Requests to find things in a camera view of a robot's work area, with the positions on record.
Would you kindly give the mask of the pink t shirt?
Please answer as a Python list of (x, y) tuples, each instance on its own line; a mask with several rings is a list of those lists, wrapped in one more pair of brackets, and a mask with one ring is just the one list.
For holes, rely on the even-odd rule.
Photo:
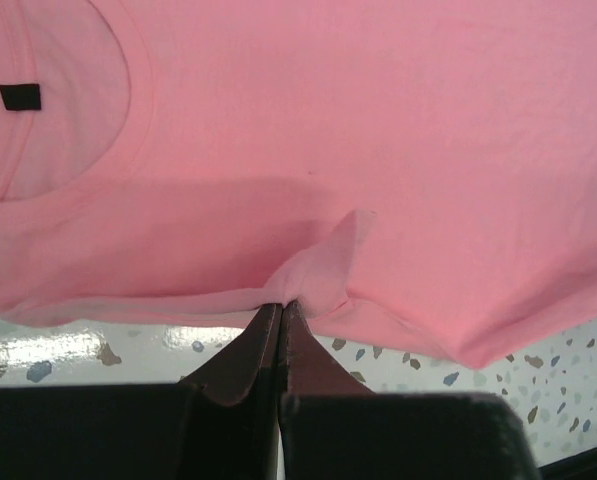
[(0, 318), (472, 368), (597, 318), (597, 1), (0, 1)]

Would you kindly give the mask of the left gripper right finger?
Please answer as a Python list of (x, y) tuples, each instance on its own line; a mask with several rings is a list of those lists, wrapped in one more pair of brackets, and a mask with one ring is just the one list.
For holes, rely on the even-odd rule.
[(284, 308), (280, 430), (288, 479), (537, 479), (522, 423), (480, 392), (378, 394)]

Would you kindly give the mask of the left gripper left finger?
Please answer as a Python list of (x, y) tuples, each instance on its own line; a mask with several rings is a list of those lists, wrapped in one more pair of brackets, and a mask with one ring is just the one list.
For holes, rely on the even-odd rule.
[(281, 308), (175, 383), (0, 389), (0, 479), (273, 479)]

